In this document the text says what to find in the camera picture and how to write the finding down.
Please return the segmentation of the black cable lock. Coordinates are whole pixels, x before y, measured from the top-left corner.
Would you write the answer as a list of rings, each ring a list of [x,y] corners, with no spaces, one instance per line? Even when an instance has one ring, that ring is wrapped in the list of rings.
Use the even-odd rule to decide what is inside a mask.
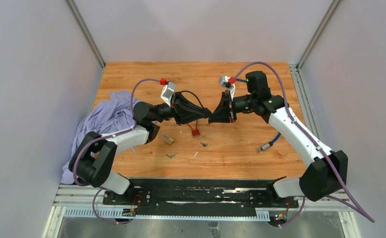
[[[207,118],[209,118],[211,116],[211,111],[203,105],[203,103],[201,102],[201,100],[197,96],[197,94],[195,94],[194,92],[189,91],[189,90],[182,90],[182,91],[180,91],[180,94],[183,94],[183,93],[189,93],[189,94],[193,95],[197,99],[197,101],[198,101],[198,103],[199,103],[199,105],[201,107],[201,111],[204,114],[204,117],[203,117],[204,119],[207,119]]]

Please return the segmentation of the red cable lock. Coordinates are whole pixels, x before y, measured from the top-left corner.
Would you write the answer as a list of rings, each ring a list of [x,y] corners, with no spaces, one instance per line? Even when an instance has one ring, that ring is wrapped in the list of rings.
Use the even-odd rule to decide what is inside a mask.
[[[187,123],[188,127],[191,129],[192,137],[196,138],[200,136],[200,131],[198,129],[198,120],[195,121],[194,127]]]

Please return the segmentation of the brass padlock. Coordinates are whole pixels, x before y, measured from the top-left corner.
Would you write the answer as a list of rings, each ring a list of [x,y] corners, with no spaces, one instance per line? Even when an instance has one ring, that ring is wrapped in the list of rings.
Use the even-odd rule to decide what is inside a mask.
[[[162,133],[160,135],[160,137],[165,141],[167,142],[169,145],[172,145],[174,143],[174,138],[170,137],[169,135],[165,134],[165,133]]]

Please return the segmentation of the brass padlock keys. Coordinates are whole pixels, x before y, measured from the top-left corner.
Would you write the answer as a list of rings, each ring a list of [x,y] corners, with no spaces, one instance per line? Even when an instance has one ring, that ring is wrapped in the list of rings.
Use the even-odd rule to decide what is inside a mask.
[[[169,159],[175,158],[178,153],[165,154]]]

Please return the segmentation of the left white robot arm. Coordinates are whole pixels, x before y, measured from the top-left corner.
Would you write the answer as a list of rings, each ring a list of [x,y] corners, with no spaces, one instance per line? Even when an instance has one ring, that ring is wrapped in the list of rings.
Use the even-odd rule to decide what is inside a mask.
[[[92,186],[116,193],[123,205],[134,200],[130,180],[112,170],[115,156],[129,148],[153,141],[160,130],[159,122],[174,119],[177,125],[188,124],[211,116],[211,111],[202,103],[189,101],[182,92],[163,93],[162,104],[146,102],[135,104],[134,126],[116,132],[87,133],[69,163],[74,182],[79,186]]]

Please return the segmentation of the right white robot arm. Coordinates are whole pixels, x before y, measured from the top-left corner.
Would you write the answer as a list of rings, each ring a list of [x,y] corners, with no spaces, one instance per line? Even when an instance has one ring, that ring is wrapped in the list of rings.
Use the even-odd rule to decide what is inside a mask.
[[[284,136],[306,166],[300,177],[282,177],[270,182],[266,189],[267,202],[277,207],[292,196],[318,201],[342,189],[347,177],[346,154],[333,151],[320,142],[280,95],[272,95],[262,71],[246,74],[248,94],[244,96],[234,95],[236,81],[236,78],[225,75],[219,78],[218,83],[225,91],[208,122],[234,123],[238,113],[254,113]]]

